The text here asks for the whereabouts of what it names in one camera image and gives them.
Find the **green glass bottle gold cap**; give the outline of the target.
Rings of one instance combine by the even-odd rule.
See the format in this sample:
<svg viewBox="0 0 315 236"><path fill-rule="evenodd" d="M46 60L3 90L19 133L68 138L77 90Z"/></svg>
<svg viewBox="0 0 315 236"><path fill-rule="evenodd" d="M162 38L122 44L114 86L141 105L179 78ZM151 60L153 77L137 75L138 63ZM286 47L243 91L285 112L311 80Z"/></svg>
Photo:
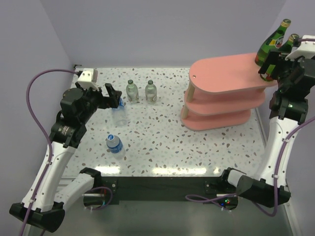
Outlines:
<svg viewBox="0 0 315 236"><path fill-rule="evenodd" d="M262 43L254 60L258 66L262 66L271 49L281 47L285 32L290 24L290 19L283 19L280 26Z"/></svg>

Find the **clear Chang glass bottle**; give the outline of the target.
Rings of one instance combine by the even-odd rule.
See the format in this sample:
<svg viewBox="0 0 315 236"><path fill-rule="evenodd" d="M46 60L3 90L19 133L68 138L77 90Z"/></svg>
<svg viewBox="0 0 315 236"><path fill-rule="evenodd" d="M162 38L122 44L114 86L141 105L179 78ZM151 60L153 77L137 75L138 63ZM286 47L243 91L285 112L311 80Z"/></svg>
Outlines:
<svg viewBox="0 0 315 236"><path fill-rule="evenodd" d="M137 85L133 82L133 80L128 80L126 86L126 93L129 102L137 103L139 100L139 92Z"/></svg>
<svg viewBox="0 0 315 236"><path fill-rule="evenodd" d="M149 104L154 104L157 101L157 87L152 80L149 80L145 87L145 97Z"/></svg>

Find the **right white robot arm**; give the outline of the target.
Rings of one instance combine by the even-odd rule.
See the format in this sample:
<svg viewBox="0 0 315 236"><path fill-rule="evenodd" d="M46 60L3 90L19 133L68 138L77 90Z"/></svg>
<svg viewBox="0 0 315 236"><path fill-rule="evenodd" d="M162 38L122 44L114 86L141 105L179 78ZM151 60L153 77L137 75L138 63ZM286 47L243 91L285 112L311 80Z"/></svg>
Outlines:
<svg viewBox="0 0 315 236"><path fill-rule="evenodd" d="M219 187L224 193L236 194L255 204L277 207L288 202L291 193L285 191L286 169L298 131L307 125L306 96L315 85L315 51L298 47L292 52L269 52L259 73L274 66L271 78L278 89L270 101L269 137L263 162L257 173L247 174L228 168L224 170Z"/></svg>

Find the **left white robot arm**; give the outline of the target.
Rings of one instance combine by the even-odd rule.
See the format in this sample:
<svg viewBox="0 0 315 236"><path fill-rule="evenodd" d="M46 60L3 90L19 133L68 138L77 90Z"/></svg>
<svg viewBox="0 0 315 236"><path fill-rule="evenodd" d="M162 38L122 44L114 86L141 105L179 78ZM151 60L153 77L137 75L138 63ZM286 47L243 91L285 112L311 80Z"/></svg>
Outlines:
<svg viewBox="0 0 315 236"><path fill-rule="evenodd" d="M101 88L82 88L79 84L63 93L61 110L51 128L48 147L35 181L20 203L9 213L24 223L47 232L55 232L66 210L84 193L103 188L101 173L85 167L61 192L57 187L63 172L85 135L86 123L97 109L117 108L122 92L106 83L108 96Z"/></svg>

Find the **pink three-tier shelf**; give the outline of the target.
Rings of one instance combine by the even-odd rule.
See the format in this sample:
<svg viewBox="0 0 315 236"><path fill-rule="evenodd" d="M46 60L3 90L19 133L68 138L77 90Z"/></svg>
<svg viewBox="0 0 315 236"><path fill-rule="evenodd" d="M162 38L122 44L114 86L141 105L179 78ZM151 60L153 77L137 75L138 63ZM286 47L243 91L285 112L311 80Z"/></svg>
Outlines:
<svg viewBox="0 0 315 236"><path fill-rule="evenodd" d="M255 53L200 59L189 69L181 110L183 125L193 131L240 125L265 101L264 90L277 83L263 80Z"/></svg>

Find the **lying blue label water bottle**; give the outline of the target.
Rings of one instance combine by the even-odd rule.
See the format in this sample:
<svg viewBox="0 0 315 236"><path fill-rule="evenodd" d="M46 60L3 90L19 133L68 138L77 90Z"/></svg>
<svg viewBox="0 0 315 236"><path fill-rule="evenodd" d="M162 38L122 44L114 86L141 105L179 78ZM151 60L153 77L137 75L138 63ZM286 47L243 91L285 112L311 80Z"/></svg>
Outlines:
<svg viewBox="0 0 315 236"><path fill-rule="evenodd" d="M122 98L119 100L117 108L112 108L113 121L116 126L124 126L127 124L126 109Z"/></svg>

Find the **upright blue label water bottle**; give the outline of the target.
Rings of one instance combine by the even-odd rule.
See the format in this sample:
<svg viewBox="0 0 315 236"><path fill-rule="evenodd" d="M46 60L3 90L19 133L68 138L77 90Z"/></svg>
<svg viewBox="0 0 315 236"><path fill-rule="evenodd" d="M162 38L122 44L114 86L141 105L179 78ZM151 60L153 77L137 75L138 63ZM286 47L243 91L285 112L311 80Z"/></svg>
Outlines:
<svg viewBox="0 0 315 236"><path fill-rule="evenodd" d="M106 145L116 159L120 160L125 157L125 147L118 136L109 134L106 139Z"/></svg>

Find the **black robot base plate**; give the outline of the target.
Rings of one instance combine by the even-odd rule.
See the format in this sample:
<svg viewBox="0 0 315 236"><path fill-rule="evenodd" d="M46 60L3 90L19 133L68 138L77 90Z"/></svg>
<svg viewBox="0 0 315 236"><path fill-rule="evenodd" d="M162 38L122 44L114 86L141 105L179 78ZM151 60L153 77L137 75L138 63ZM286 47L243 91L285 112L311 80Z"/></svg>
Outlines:
<svg viewBox="0 0 315 236"><path fill-rule="evenodd" d="M98 177L94 187L111 189L113 205L120 201L182 202L190 194L208 199L223 196L217 203L228 210L238 205L237 196L226 196L235 188L222 183L220 177Z"/></svg>

